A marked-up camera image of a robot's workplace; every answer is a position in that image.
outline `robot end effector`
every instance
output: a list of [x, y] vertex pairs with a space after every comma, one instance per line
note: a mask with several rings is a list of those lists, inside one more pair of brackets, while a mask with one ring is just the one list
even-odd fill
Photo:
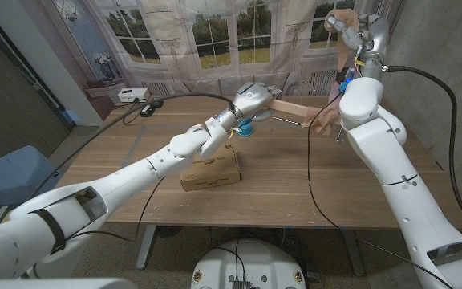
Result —
[[359, 16], [359, 32], [356, 32], [335, 16], [329, 15], [326, 23], [338, 32], [349, 49], [356, 52], [358, 60], [364, 63], [363, 77], [379, 79], [389, 36], [389, 25], [385, 18], [376, 14]]

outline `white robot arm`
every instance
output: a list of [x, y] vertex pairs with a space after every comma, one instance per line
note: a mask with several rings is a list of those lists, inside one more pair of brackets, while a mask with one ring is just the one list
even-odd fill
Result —
[[[402, 145], [407, 134], [402, 122], [382, 108], [383, 72], [388, 25], [384, 18], [359, 16], [364, 43], [357, 47], [342, 22], [329, 17], [342, 38], [364, 63], [362, 78], [352, 80], [340, 101], [342, 127], [354, 151], [377, 177], [402, 230], [414, 263], [429, 270], [455, 289], [462, 288], [462, 234], [441, 212], [429, 189], [410, 162]], [[434, 276], [415, 269], [424, 288], [447, 288]]]
[[170, 143], [151, 156], [109, 176], [68, 185], [43, 193], [10, 213], [10, 221], [0, 225], [0, 279], [17, 278], [38, 261], [62, 258], [98, 230], [122, 204], [162, 177], [188, 168], [195, 154], [201, 158], [215, 153], [228, 132], [241, 118], [253, 115], [281, 94], [261, 83], [247, 83], [226, 108], [203, 125], [174, 136]]

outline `white tabletop device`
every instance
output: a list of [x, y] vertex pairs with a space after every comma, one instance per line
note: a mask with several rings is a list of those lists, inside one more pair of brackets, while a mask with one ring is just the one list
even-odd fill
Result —
[[121, 102], [133, 102], [135, 99], [147, 100], [151, 93], [147, 88], [123, 88], [119, 92]]

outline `cardboard box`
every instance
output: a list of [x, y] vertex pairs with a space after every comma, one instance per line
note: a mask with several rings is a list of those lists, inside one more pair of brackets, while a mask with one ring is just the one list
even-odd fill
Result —
[[206, 160], [196, 156], [192, 166], [181, 172], [181, 185], [185, 192], [239, 181], [240, 166], [233, 144], [221, 145], [217, 152]]

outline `screw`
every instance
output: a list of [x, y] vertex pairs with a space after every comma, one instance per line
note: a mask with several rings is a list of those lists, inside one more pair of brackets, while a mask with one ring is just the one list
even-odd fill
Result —
[[298, 271], [298, 270], [295, 270], [295, 271], [294, 271], [294, 279], [295, 279], [295, 281], [297, 281], [297, 283], [302, 282], [302, 280], [303, 280], [304, 278], [303, 278], [303, 276], [302, 276], [301, 271]]
[[202, 272], [201, 270], [198, 270], [197, 272], [193, 274], [193, 282], [199, 283], [199, 281], [201, 280], [202, 280]]

